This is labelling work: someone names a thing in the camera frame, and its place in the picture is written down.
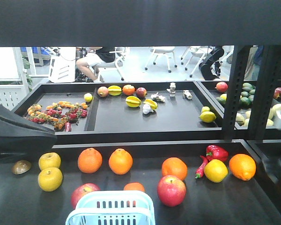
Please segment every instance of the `person's leg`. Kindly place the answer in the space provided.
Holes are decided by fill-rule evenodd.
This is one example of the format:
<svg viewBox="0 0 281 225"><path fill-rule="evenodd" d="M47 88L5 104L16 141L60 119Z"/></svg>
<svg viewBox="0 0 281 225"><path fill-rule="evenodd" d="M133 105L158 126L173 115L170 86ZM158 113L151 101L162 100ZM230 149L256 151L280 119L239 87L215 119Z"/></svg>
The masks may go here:
<svg viewBox="0 0 281 225"><path fill-rule="evenodd" d="M92 81L96 81L97 77L94 75L93 71L89 69L89 67L93 67L98 63L104 63L104 61L95 53L88 53L86 57L80 58L76 61L76 66L84 73L84 75L92 79Z"/></svg>

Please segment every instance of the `orange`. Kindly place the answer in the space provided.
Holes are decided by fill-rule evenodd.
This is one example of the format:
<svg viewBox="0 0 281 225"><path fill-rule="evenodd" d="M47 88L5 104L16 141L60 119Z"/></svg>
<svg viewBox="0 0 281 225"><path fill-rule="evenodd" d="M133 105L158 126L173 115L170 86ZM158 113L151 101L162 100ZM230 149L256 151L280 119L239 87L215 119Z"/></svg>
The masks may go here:
<svg viewBox="0 0 281 225"><path fill-rule="evenodd" d="M124 191L127 190L136 190L136 191L145 192L145 187L139 182L133 182L125 185Z"/></svg>
<svg viewBox="0 0 281 225"><path fill-rule="evenodd" d="M132 156L124 149L116 149L108 161L111 170L118 175L127 173L133 164Z"/></svg>
<svg viewBox="0 0 281 225"><path fill-rule="evenodd" d="M251 156L236 154L229 161L229 167L234 176L241 180L250 180L256 172L256 164Z"/></svg>
<svg viewBox="0 0 281 225"><path fill-rule="evenodd" d="M78 168L83 173L94 173L102 165L102 155L94 148L85 149L78 157Z"/></svg>
<svg viewBox="0 0 281 225"><path fill-rule="evenodd" d="M163 176L174 175L180 180L184 180L187 176L187 165L179 158L168 158L162 165Z"/></svg>

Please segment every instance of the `red apple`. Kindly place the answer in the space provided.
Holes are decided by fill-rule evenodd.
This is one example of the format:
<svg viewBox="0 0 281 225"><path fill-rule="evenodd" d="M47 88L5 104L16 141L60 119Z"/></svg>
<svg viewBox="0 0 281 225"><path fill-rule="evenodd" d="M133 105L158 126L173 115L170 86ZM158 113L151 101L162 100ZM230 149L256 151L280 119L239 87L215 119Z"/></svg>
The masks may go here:
<svg viewBox="0 0 281 225"><path fill-rule="evenodd" d="M225 82L218 82L215 89L220 93L224 93L228 89L228 85Z"/></svg>
<svg viewBox="0 0 281 225"><path fill-rule="evenodd" d="M178 177L168 175L160 179L157 185L157 194L164 205L174 207L183 202L186 187L184 182Z"/></svg>
<svg viewBox="0 0 281 225"><path fill-rule="evenodd" d="M281 98L281 87L276 88L274 92L274 99Z"/></svg>
<svg viewBox="0 0 281 225"><path fill-rule="evenodd" d="M135 93L138 98L144 98L147 94L147 90L145 88L138 88Z"/></svg>
<svg viewBox="0 0 281 225"><path fill-rule="evenodd" d="M100 191L100 187L97 184L86 183L76 188L71 196L71 204L73 208L76 208L78 201L89 192Z"/></svg>

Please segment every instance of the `plastic basket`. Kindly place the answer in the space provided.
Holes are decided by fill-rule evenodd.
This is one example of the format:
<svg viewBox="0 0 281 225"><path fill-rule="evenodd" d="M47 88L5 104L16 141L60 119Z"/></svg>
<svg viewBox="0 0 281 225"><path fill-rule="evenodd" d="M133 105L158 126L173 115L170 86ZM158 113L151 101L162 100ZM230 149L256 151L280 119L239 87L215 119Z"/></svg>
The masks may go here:
<svg viewBox="0 0 281 225"><path fill-rule="evenodd" d="M66 225L155 225L154 206L141 191L94 191L79 200Z"/></svg>

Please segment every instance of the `avocado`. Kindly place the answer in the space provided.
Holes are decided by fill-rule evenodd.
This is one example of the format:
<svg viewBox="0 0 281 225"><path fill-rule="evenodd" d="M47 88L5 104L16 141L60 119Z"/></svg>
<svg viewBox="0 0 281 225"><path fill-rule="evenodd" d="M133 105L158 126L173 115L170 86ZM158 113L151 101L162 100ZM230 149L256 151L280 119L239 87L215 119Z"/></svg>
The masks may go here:
<svg viewBox="0 0 281 225"><path fill-rule="evenodd" d="M226 105L226 100L223 99L222 97L216 97L215 98L222 106Z"/></svg>
<svg viewBox="0 0 281 225"><path fill-rule="evenodd" d="M249 92L249 95L255 95L255 89L251 90L251 91Z"/></svg>
<svg viewBox="0 0 281 225"><path fill-rule="evenodd" d="M246 92L250 92L251 90L253 90L253 88L250 88L250 87L242 88L242 91L246 91Z"/></svg>
<svg viewBox="0 0 281 225"><path fill-rule="evenodd" d="M252 88L252 89L254 89L254 85L252 85L250 83L243 83L243 88Z"/></svg>
<svg viewBox="0 0 281 225"><path fill-rule="evenodd" d="M249 98L249 100L251 101L251 103L253 103L253 101L254 101L254 95L250 95L248 98Z"/></svg>
<svg viewBox="0 0 281 225"><path fill-rule="evenodd" d="M251 100L247 97L242 97L240 99L240 104L243 108L249 108L251 106Z"/></svg>
<svg viewBox="0 0 281 225"><path fill-rule="evenodd" d="M242 91L242 93L240 93L242 97L248 97L249 93L246 91Z"/></svg>

